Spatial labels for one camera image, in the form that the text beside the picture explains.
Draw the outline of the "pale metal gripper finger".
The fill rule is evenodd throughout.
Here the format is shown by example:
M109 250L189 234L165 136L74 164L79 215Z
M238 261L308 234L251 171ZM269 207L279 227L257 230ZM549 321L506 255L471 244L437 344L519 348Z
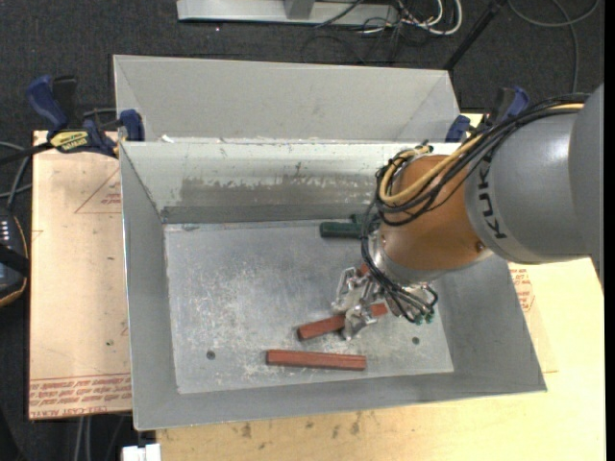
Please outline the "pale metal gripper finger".
M356 299L356 284L357 268L350 267L343 270L331 303L332 312L346 312L353 307Z
M341 331L346 341L354 339L364 328L375 324L378 318L370 306L356 305L345 312L344 326Z

